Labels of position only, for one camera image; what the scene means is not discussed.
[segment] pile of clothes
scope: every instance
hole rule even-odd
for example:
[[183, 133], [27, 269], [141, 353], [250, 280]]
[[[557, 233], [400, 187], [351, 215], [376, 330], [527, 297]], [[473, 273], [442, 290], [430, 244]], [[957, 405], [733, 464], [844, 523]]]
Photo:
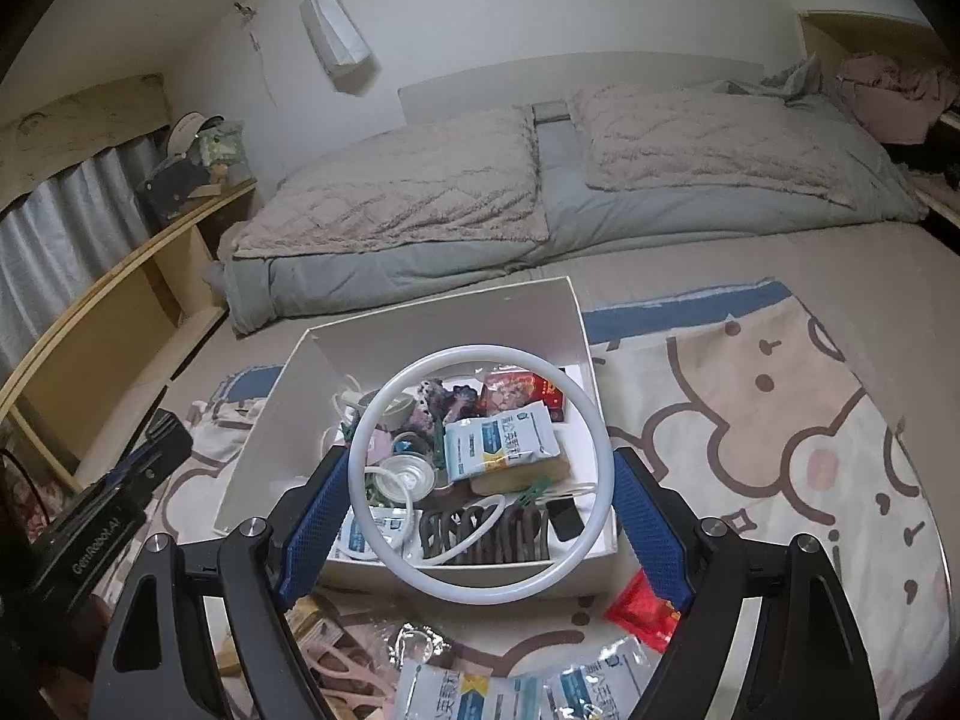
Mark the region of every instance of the pile of clothes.
[[889, 56], [847, 59], [838, 71], [847, 108], [880, 143], [923, 143], [930, 127], [960, 95], [960, 79], [946, 68], [912, 70]]

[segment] white ring light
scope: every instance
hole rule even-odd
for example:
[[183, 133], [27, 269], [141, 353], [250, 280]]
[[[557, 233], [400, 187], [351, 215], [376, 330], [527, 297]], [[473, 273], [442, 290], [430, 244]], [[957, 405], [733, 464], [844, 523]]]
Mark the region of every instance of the white ring light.
[[[589, 427], [590, 436], [597, 457], [597, 489], [593, 510], [584, 524], [584, 531], [578, 536], [572, 548], [558, 562], [535, 576], [501, 587], [462, 587], [434, 579], [403, 560], [390, 548], [382, 533], [373, 522], [373, 515], [367, 503], [364, 488], [364, 474], [367, 464], [367, 447], [373, 437], [376, 421], [388, 405], [406, 388], [419, 384], [429, 373], [449, 365], [462, 365], [464, 362], [501, 362], [503, 365], [516, 365], [531, 370], [554, 384], [573, 406]], [[555, 365], [542, 360], [529, 352], [512, 349], [509, 346], [455, 346], [451, 349], [435, 352], [407, 365], [394, 376], [376, 394], [364, 411], [357, 425], [356, 433], [350, 442], [349, 468], [350, 504], [353, 518], [360, 526], [367, 543], [376, 557], [395, 575], [409, 586], [444, 601], [458, 604], [493, 605], [507, 604], [529, 598], [546, 590], [568, 575], [587, 555], [593, 543], [597, 541], [607, 521], [608, 511], [613, 502], [613, 450], [607, 436], [607, 428], [596, 405], [573, 379]]]

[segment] wooden shelf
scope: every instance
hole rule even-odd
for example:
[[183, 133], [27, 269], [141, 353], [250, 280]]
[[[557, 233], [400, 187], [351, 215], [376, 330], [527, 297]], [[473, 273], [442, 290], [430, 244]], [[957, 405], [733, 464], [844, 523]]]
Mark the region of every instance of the wooden shelf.
[[223, 308], [211, 306], [192, 314], [147, 363], [80, 459], [80, 466], [74, 474], [80, 485], [86, 487], [96, 482], [113, 468], [152, 405], [170, 384], [171, 374], [226, 312]]
[[[170, 376], [226, 312], [200, 278], [212, 256], [197, 225], [254, 189], [253, 180], [238, 184], [132, 251], [54, 322], [0, 386], [0, 419], [15, 416], [69, 487], [89, 484], [116, 463]], [[21, 424], [16, 402], [24, 396], [43, 430]], [[43, 435], [80, 461], [75, 483], [64, 480]]]
[[826, 74], [856, 53], [877, 52], [907, 65], [947, 65], [958, 69], [943, 41], [930, 26], [877, 13], [808, 10], [798, 14], [806, 53], [820, 57]]

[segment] red snack package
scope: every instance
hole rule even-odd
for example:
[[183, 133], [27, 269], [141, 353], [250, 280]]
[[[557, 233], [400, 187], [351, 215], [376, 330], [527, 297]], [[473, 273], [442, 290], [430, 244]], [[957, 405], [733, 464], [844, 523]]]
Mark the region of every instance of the red snack package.
[[529, 370], [498, 370], [483, 379], [477, 408], [486, 416], [544, 401], [550, 420], [563, 422], [563, 393]]
[[666, 650], [680, 622], [680, 613], [673, 605], [656, 597], [643, 569], [630, 580], [603, 617], [659, 653]]

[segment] blue stripe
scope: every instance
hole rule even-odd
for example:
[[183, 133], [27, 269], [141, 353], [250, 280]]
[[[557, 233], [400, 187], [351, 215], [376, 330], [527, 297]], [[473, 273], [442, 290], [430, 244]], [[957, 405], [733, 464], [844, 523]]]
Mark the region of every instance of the blue stripe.
[[313, 589], [347, 516], [350, 505], [347, 485], [349, 452], [342, 451], [336, 457], [328, 454], [328, 458], [321, 464], [335, 463], [336, 466], [323, 481], [284, 551], [283, 576], [277, 589], [284, 608], [290, 608], [296, 599]]
[[792, 293], [779, 281], [715, 287], [708, 290], [611, 306], [584, 313], [584, 328], [590, 343], [659, 333], [675, 327], [696, 327], [723, 322], [729, 316], [745, 317], [758, 309], [790, 298]]

